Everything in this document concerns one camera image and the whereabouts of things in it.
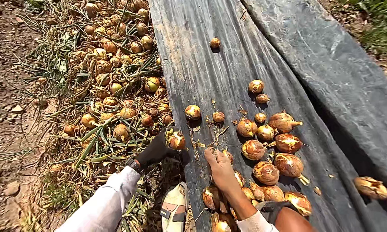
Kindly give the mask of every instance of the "pile of onions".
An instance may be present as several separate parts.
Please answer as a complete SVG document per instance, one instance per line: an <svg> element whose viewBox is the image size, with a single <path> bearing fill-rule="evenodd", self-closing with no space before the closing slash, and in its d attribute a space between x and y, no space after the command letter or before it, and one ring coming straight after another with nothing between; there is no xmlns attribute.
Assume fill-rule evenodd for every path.
<svg viewBox="0 0 387 232"><path fill-rule="evenodd" d="M185 108L185 116L188 120L198 120L201 118L201 108L197 105L188 105Z"/></svg>
<svg viewBox="0 0 387 232"><path fill-rule="evenodd" d="M248 85L248 91L253 94L261 93L264 89L264 83L261 80L253 80Z"/></svg>
<svg viewBox="0 0 387 232"><path fill-rule="evenodd" d="M240 119L236 128L237 133L242 137L254 137L258 130L256 123L245 118Z"/></svg>
<svg viewBox="0 0 387 232"><path fill-rule="evenodd" d="M258 140L248 140L242 145L242 154L250 160L260 160L266 148Z"/></svg>
<svg viewBox="0 0 387 232"><path fill-rule="evenodd" d="M356 177L354 179L354 185L359 193L368 196L371 199L387 199L387 188L382 184L382 181L375 180L368 176Z"/></svg>
<svg viewBox="0 0 387 232"><path fill-rule="evenodd" d="M302 216L311 215L311 203L308 201L307 196L298 192L286 192L284 198L294 205Z"/></svg>
<svg viewBox="0 0 387 232"><path fill-rule="evenodd" d="M279 179L278 169L269 162L261 161L252 170L254 176L266 185L276 185Z"/></svg>
<svg viewBox="0 0 387 232"><path fill-rule="evenodd" d="M294 118L287 113L276 113L269 119L269 125L278 130L279 133L288 133L294 126L302 125L303 122L296 122Z"/></svg>

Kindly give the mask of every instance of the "peeled onion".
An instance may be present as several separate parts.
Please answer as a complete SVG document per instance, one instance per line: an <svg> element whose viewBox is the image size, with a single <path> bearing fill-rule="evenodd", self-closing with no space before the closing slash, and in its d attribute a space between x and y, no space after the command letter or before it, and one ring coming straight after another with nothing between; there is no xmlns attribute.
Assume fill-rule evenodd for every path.
<svg viewBox="0 0 387 232"><path fill-rule="evenodd" d="M242 154L250 160L260 160L266 148L258 140L248 140L242 145Z"/></svg>
<svg viewBox="0 0 387 232"><path fill-rule="evenodd" d="M252 170L254 176L266 185L276 185L279 179L278 169L269 162L261 161Z"/></svg>
<svg viewBox="0 0 387 232"><path fill-rule="evenodd" d="M294 126L302 124L303 122L294 121L294 118L287 113L276 113L269 119L269 125L276 128L279 133L288 133Z"/></svg>
<svg viewBox="0 0 387 232"><path fill-rule="evenodd" d="M242 137L254 137L257 133L258 126L249 119L242 118L237 124L237 132Z"/></svg>
<svg viewBox="0 0 387 232"><path fill-rule="evenodd" d="M262 92L264 89L264 83L261 80L253 80L248 85L248 91L253 94Z"/></svg>
<svg viewBox="0 0 387 232"><path fill-rule="evenodd" d="M198 120L201 118L201 108L197 105L188 105L185 108L185 116L188 120Z"/></svg>
<svg viewBox="0 0 387 232"><path fill-rule="evenodd" d="M383 185L382 181L375 180L368 176L356 177L354 179L354 185L359 193L366 195L371 199L387 199L387 188Z"/></svg>

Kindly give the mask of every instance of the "hand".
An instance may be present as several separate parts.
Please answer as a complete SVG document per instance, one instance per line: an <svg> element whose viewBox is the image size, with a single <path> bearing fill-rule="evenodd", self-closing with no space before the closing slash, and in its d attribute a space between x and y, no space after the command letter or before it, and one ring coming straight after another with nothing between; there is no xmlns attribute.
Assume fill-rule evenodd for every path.
<svg viewBox="0 0 387 232"><path fill-rule="evenodd" d="M169 126L168 130L178 131L175 126ZM136 160L139 161L142 168L149 166L153 163L159 163L168 154L175 154L176 151L166 146L165 129L163 129L155 138L150 142L147 148L142 151Z"/></svg>

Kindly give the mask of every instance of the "onion skin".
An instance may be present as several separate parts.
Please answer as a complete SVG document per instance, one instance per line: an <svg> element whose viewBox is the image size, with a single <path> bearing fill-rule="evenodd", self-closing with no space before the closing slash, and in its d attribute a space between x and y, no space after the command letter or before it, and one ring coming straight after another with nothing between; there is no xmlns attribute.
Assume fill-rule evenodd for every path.
<svg viewBox="0 0 387 232"><path fill-rule="evenodd" d="M387 199L387 188L383 185L382 181L375 180L368 176L356 177L354 179L354 185L360 194L368 196L371 199Z"/></svg>
<svg viewBox="0 0 387 232"><path fill-rule="evenodd" d="M303 122L296 122L294 118L287 113L276 113L269 118L269 126L276 128L279 133L288 133L296 125L302 125Z"/></svg>
<svg viewBox="0 0 387 232"><path fill-rule="evenodd" d="M265 154L266 148L258 140L248 140L242 145L242 154L250 160L260 160Z"/></svg>
<svg viewBox="0 0 387 232"><path fill-rule="evenodd" d="M261 161L252 170L254 176L266 185L276 185L279 179L278 169L269 162Z"/></svg>

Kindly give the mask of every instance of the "onion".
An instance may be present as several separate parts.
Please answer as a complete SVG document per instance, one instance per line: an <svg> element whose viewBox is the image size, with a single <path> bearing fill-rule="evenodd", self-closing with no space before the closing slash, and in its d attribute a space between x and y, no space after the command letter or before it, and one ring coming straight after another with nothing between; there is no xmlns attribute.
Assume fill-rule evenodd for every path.
<svg viewBox="0 0 387 232"><path fill-rule="evenodd" d="M145 50L150 50L154 46L154 40L149 35L142 37L141 43Z"/></svg>
<svg viewBox="0 0 387 232"><path fill-rule="evenodd" d="M248 85L248 91L254 94L262 92L264 89L264 83L261 80L253 80Z"/></svg>
<svg viewBox="0 0 387 232"><path fill-rule="evenodd" d="M222 123L225 120L225 114L222 112L214 112L212 114L212 120L216 123Z"/></svg>
<svg viewBox="0 0 387 232"><path fill-rule="evenodd" d="M262 125L258 127L257 137L263 142L271 141L274 137L275 130L269 125Z"/></svg>
<svg viewBox="0 0 387 232"><path fill-rule="evenodd" d="M99 8L96 4L93 3L87 3L84 7L86 13L88 14L89 18L93 18L96 16L97 12L99 11Z"/></svg>
<svg viewBox="0 0 387 232"><path fill-rule="evenodd" d="M249 119L242 118L237 124L237 132L242 137L254 137L257 133L258 126Z"/></svg>
<svg viewBox="0 0 387 232"><path fill-rule="evenodd" d="M142 46L138 42L132 42L130 44L130 50L132 50L132 53L141 53Z"/></svg>
<svg viewBox="0 0 387 232"><path fill-rule="evenodd" d="M160 86L160 81L157 77L148 77L146 78L145 91L146 92L155 92Z"/></svg>
<svg viewBox="0 0 387 232"><path fill-rule="evenodd" d="M251 200L255 199L254 194L252 193L251 189L249 189L247 187L242 187L241 190L243 193L245 193L245 196L248 198L248 200L251 201Z"/></svg>
<svg viewBox="0 0 387 232"><path fill-rule="evenodd" d="M266 148L258 140L248 140L242 145L242 154L250 160L260 160L265 154Z"/></svg>
<svg viewBox="0 0 387 232"><path fill-rule="evenodd" d="M276 185L279 179L278 169L269 162L260 161L252 170L254 176L266 185Z"/></svg>
<svg viewBox="0 0 387 232"><path fill-rule="evenodd" d="M135 115L136 115L136 111L132 108L124 107L120 111L120 116L122 117L122 119L130 119Z"/></svg>
<svg viewBox="0 0 387 232"><path fill-rule="evenodd" d="M201 118L201 108L197 105L188 105L185 108L185 116L188 120L198 120Z"/></svg>
<svg viewBox="0 0 387 232"><path fill-rule="evenodd" d="M107 86L111 82L109 74L101 73L96 77L96 82L101 86Z"/></svg>
<svg viewBox="0 0 387 232"><path fill-rule="evenodd" d="M259 104L267 103L269 101L268 95L260 94L255 97L255 101Z"/></svg>
<svg viewBox="0 0 387 232"><path fill-rule="evenodd" d="M129 140L129 129L124 124L118 124L114 129L114 138L122 142Z"/></svg>
<svg viewBox="0 0 387 232"><path fill-rule="evenodd" d="M265 201L285 201L284 192L276 185L261 187L264 192Z"/></svg>
<svg viewBox="0 0 387 232"><path fill-rule="evenodd" d="M294 154L303 145L301 140L292 134L279 134L275 136L274 139L275 141L270 143L268 146L276 146L278 151L284 153Z"/></svg>
<svg viewBox="0 0 387 232"><path fill-rule="evenodd" d="M286 192L285 200L294 205L302 216L306 217L311 215L311 203L308 201L307 196L298 192Z"/></svg>
<svg viewBox="0 0 387 232"><path fill-rule="evenodd" d="M237 171L234 171L233 174L235 175L235 178L237 179L239 186L244 187L245 179L242 176L242 174Z"/></svg>
<svg viewBox="0 0 387 232"><path fill-rule="evenodd" d="M263 123L263 122L265 122L265 119L267 119L267 116L265 115L265 113L255 114L255 121L257 123Z"/></svg>
<svg viewBox="0 0 387 232"><path fill-rule="evenodd" d="M264 201L264 199L265 199L264 191L260 186L258 186L254 182L250 182L249 187L250 187L252 193L254 194L255 199L257 199L258 201Z"/></svg>
<svg viewBox="0 0 387 232"><path fill-rule="evenodd" d="M90 113L86 113L82 116L82 124L87 128L94 128L96 119Z"/></svg>
<svg viewBox="0 0 387 232"><path fill-rule="evenodd" d="M209 42L209 46L211 49L216 49L221 45L221 41L218 38L211 39L211 42Z"/></svg>
<svg viewBox="0 0 387 232"><path fill-rule="evenodd" d="M383 185L382 181L375 180L368 176L356 177L354 179L354 185L358 192L371 199L387 199L387 188Z"/></svg>
<svg viewBox="0 0 387 232"><path fill-rule="evenodd" d="M287 113L276 113L269 119L269 125L276 128L279 133L288 133L294 126L302 124L303 122L294 121L294 118Z"/></svg>

